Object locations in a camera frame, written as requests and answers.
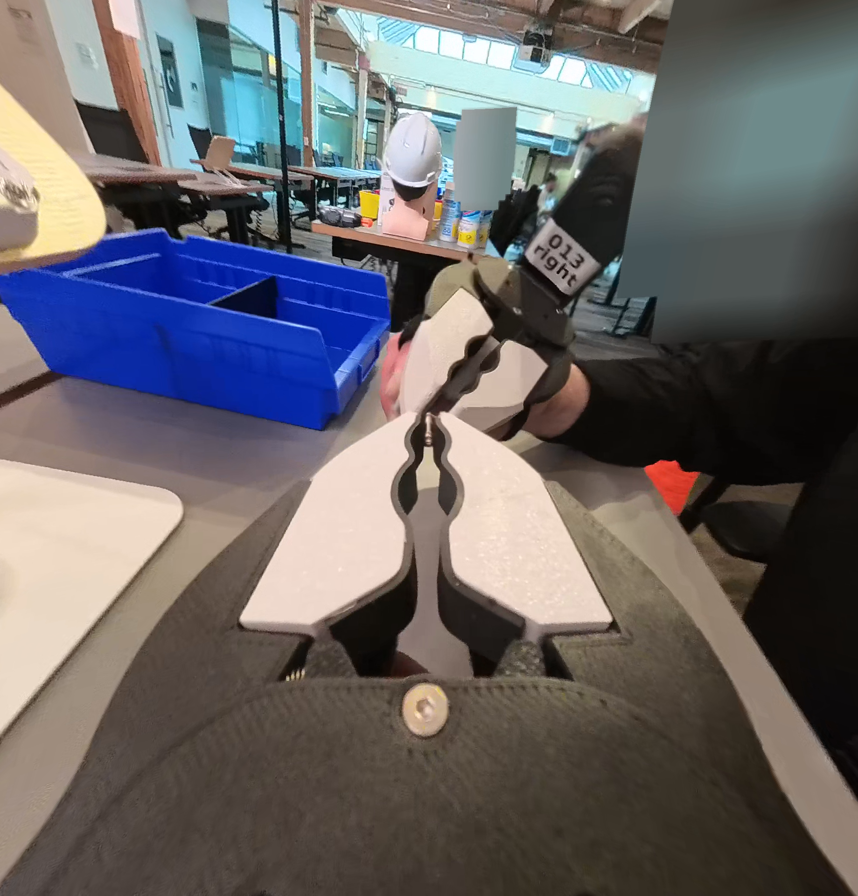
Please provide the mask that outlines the ceiling projector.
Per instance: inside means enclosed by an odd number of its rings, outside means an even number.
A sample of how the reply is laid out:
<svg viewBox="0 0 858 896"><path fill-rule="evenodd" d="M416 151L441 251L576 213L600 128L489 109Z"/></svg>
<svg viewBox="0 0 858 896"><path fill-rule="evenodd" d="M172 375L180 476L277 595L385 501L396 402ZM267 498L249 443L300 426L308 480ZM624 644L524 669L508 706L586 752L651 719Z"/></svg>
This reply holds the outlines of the ceiling projector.
<svg viewBox="0 0 858 896"><path fill-rule="evenodd" d="M512 68L528 73L546 71L553 56L553 25L535 22L523 34Z"/></svg>

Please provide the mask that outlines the black bin divider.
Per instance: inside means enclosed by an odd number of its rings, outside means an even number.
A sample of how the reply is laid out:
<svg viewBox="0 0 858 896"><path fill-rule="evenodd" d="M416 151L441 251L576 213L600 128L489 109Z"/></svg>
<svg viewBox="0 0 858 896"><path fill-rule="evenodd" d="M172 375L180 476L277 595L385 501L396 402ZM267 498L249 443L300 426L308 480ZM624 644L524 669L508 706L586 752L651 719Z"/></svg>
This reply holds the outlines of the black bin divider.
<svg viewBox="0 0 858 896"><path fill-rule="evenodd" d="M278 278L267 276L210 302L209 307L267 320L277 320L279 299Z"/></svg>

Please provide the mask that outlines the brown office desk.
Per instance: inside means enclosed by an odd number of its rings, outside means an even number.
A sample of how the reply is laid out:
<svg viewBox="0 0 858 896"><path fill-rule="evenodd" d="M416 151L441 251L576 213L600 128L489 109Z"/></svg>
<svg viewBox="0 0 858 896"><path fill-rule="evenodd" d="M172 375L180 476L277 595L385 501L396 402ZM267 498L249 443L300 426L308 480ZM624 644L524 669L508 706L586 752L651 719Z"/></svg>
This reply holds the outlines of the brown office desk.
<svg viewBox="0 0 858 896"><path fill-rule="evenodd" d="M166 230L172 238L179 238L184 226L204 226L209 213L221 211L229 239L248 245L248 214L266 210L262 196L274 191L273 185L224 172L164 168L99 154L75 161L105 206L116 208L137 230Z"/></svg>

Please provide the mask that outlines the wooden instruction board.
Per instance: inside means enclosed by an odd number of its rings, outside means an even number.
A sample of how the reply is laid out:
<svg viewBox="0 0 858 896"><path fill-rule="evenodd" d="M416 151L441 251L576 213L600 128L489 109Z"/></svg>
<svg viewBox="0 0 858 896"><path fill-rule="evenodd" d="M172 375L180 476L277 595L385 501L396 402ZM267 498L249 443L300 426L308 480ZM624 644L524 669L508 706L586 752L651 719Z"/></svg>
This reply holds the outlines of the wooden instruction board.
<svg viewBox="0 0 858 896"><path fill-rule="evenodd" d="M38 232L23 249L0 252L0 275L66 263L105 234L105 212L75 161L0 84L0 146L29 173L40 195Z"/></svg>

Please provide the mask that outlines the pink mannequin head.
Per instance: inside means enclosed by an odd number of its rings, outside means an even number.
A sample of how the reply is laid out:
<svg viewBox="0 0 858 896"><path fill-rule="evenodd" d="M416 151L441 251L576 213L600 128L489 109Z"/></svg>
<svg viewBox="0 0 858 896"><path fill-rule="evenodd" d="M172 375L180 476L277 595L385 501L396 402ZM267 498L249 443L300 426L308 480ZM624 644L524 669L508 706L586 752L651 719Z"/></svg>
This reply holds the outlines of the pink mannequin head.
<svg viewBox="0 0 858 896"><path fill-rule="evenodd" d="M386 237L425 242L434 221L437 180L425 186L406 186L390 180L392 199L383 213L381 231Z"/></svg>

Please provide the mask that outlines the black chair base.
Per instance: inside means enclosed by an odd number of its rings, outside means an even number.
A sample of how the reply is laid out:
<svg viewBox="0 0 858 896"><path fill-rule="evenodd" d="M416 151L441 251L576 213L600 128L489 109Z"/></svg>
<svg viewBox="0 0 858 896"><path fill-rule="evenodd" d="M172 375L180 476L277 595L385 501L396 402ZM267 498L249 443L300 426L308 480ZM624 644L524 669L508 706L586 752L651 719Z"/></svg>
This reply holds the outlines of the black chair base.
<svg viewBox="0 0 858 896"><path fill-rule="evenodd" d="M793 506L763 500L724 501L730 483L713 477L678 516L688 534L700 525L730 556L768 565L793 514Z"/></svg>

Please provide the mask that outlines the wooden table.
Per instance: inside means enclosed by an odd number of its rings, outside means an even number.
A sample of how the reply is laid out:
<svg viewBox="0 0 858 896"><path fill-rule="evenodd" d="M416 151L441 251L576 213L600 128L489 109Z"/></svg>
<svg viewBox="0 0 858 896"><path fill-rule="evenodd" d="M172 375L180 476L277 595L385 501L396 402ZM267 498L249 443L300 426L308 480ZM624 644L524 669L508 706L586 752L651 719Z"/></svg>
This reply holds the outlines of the wooden table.
<svg viewBox="0 0 858 896"><path fill-rule="evenodd" d="M458 263L469 258L480 258L483 256L489 258L501 259L502 256L497 252L495 246L491 243L482 247L468 247L460 245L457 242L446 242L438 239L414 240L410 238L402 238L394 235L384 235L382 229L374 225L371 228L343 228L328 225L325 222L315 219L311 221L311 232L322 234L333 239L333 255L341 258L342 256L336 252L339 244L357 244L368 246L368 253L376 257L389 259L397 257L398 254L404 253L409 255L428 255L454 261Z"/></svg>

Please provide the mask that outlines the grey desk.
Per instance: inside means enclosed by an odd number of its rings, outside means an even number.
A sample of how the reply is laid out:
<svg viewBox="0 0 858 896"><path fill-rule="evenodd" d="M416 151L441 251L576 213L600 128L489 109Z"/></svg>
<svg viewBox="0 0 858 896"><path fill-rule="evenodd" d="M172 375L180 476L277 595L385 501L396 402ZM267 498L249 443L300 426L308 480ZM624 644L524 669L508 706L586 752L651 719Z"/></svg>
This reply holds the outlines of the grey desk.
<svg viewBox="0 0 858 896"><path fill-rule="evenodd" d="M186 518L0 741L0 894L858 894L858 804L639 469L521 436L614 637L467 680L423 605L410 679L285 682L231 615L323 433L76 379L0 457L169 490Z"/></svg>

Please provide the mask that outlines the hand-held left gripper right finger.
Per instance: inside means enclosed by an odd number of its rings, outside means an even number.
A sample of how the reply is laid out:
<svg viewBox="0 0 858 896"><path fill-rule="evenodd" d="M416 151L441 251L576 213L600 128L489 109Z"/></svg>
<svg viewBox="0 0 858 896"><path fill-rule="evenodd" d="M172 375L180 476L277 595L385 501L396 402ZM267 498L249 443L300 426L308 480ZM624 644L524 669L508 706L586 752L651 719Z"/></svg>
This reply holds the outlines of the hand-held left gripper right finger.
<svg viewBox="0 0 858 896"><path fill-rule="evenodd" d="M602 633L614 622L542 476L519 454L441 413L439 467L453 476L447 554L454 580L522 623L522 637Z"/></svg>

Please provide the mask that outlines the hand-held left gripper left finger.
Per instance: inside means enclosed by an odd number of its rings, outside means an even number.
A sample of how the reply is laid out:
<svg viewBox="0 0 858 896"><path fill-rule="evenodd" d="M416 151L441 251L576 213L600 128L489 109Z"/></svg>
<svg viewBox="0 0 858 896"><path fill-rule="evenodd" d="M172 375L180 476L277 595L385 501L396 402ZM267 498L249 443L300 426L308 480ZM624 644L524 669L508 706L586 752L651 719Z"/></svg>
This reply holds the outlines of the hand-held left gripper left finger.
<svg viewBox="0 0 858 896"><path fill-rule="evenodd" d="M365 606L412 559L419 417L404 413L311 478L241 613L251 631L321 631Z"/></svg>

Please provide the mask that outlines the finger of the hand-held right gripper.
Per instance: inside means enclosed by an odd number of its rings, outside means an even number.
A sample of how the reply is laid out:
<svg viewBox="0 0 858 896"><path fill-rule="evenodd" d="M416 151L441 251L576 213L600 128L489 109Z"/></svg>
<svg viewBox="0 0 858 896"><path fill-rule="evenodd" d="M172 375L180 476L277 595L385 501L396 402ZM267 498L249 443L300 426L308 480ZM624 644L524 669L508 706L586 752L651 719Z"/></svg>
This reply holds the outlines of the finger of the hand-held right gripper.
<svg viewBox="0 0 858 896"><path fill-rule="evenodd" d="M442 388L436 411L485 434L501 434L524 410L547 368L541 355L520 342L485 340Z"/></svg>
<svg viewBox="0 0 858 896"><path fill-rule="evenodd" d="M458 288L407 343L399 379L398 415L448 411L460 420L502 420L491 379L502 344L481 300Z"/></svg>

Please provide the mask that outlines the blue plastic bin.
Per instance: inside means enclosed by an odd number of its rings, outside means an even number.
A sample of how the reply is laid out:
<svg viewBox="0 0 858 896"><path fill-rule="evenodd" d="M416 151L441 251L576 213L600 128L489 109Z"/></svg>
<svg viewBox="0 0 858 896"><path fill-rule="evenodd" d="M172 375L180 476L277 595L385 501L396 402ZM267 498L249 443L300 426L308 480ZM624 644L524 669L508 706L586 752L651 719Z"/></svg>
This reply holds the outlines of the blue plastic bin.
<svg viewBox="0 0 858 896"><path fill-rule="evenodd" d="M277 320L209 307L267 276ZM345 410L390 330L377 273L165 230L0 275L0 299L54 373L315 430Z"/></svg>

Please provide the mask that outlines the white hard hat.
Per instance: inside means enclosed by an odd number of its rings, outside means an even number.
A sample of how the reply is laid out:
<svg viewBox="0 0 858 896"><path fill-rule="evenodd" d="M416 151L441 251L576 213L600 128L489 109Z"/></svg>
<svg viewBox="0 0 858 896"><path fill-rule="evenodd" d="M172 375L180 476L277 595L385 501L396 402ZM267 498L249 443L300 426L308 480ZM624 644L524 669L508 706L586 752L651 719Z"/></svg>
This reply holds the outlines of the white hard hat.
<svg viewBox="0 0 858 896"><path fill-rule="evenodd" d="M443 170L442 144L434 122L414 111L399 118L386 142L382 172L404 187L437 183Z"/></svg>

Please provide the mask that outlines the person's right forearm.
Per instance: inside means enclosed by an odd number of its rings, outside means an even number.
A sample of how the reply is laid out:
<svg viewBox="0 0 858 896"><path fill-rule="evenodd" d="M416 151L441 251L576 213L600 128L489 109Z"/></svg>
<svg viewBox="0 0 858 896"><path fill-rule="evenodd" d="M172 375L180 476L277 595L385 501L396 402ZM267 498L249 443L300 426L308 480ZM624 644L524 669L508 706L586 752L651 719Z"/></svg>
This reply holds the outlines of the person's right forearm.
<svg viewBox="0 0 858 896"><path fill-rule="evenodd" d="M858 338L714 343L576 367L588 402L550 440L603 463L804 483L858 425Z"/></svg>

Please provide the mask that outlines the black office chair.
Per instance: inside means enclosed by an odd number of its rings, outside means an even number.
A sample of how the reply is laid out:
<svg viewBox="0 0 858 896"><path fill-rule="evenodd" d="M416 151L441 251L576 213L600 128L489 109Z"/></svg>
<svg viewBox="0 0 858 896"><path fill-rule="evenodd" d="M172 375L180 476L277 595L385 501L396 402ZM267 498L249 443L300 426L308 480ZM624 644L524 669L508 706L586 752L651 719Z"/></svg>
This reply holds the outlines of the black office chair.
<svg viewBox="0 0 858 896"><path fill-rule="evenodd" d="M504 260L517 262L535 233L539 196L537 185L514 189L493 212L488 243Z"/></svg>

